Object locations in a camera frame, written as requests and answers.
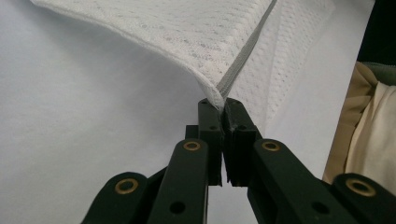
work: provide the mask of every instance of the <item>white fabric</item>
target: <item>white fabric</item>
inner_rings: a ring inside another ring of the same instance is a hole
[[[371,11],[334,2],[296,93],[267,128],[316,177]],[[153,175],[197,123],[205,95],[194,77],[101,26],[3,0],[0,30],[0,223],[79,223],[109,178]],[[229,185],[209,188],[207,213],[208,223],[257,223],[247,189]]]
[[[216,86],[271,3],[270,0],[32,1],[101,24],[180,63],[196,76],[206,97],[219,109],[224,98]],[[232,93],[246,104],[261,130],[267,117],[274,116],[295,85],[306,53],[332,11],[330,0],[276,2]]]
[[[368,176],[396,194],[396,87],[378,83],[352,136],[346,173]]]

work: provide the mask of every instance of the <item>fabric fold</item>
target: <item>fabric fold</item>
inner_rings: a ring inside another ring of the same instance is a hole
[[[334,10],[331,0],[32,2],[105,26],[173,60],[196,77],[219,110],[233,91],[262,127],[296,85],[307,52]]]

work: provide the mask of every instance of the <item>beige fabric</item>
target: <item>beige fabric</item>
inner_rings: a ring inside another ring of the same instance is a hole
[[[369,68],[362,63],[355,64],[323,175],[324,181],[332,183],[337,175],[344,173],[352,135],[364,108],[374,95],[376,83],[375,75]]]
[[[352,136],[346,173],[372,178],[396,194],[396,87],[378,83]]]

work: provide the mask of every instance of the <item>textured fabric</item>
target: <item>textured fabric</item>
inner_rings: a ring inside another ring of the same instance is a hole
[[[396,87],[378,83],[353,134],[346,173],[366,175],[396,194]]]
[[[362,63],[356,63],[323,174],[323,180],[329,184],[345,172],[352,135],[364,109],[374,96],[376,84],[373,72]]]
[[[196,76],[207,98],[218,109],[222,109],[226,97],[220,94],[218,84],[272,3],[32,1],[64,15],[101,24],[181,64]],[[305,55],[332,11],[330,0],[276,1],[232,92],[247,106],[259,126],[274,116],[296,84]]]
[[[331,1],[277,1],[230,93],[260,130],[298,84],[305,56],[333,9]]]

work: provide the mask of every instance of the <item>black plastic part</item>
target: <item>black plastic part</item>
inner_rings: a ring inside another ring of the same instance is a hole
[[[209,145],[209,185],[221,186],[223,130],[219,111],[206,99],[198,103],[198,123],[198,138]]]
[[[234,187],[247,187],[253,144],[260,136],[244,105],[227,99],[223,113],[224,161],[227,179]]]
[[[282,143],[258,140],[254,144],[252,163],[258,181],[265,186],[253,183],[250,190],[249,199],[256,216],[259,214],[258,219],[271,217],[274,222],[269,223],[357,223]],[[262,198],[256,198],[261,195],[272,200],[265,204]]]
[[[207,160],[208,147],[204,141],[186,139],[176,145],[149,224],[206,223]]]
[[[130,179],[135,180],[135,186],[128,181],[123,183],[124,186],[119,184],[122,180]],[[144,212],[143,198],[147,185],[148,180],[140,174],[123,173],[114,176],[100,190],[82,224],[143,223],[141,215]]]
[[[396,223],[396,197],[365,176],[339,175],[331,192],[359,223]]]
[[[199,138],[198,125],[186,125],[186,134],[184,138]]]

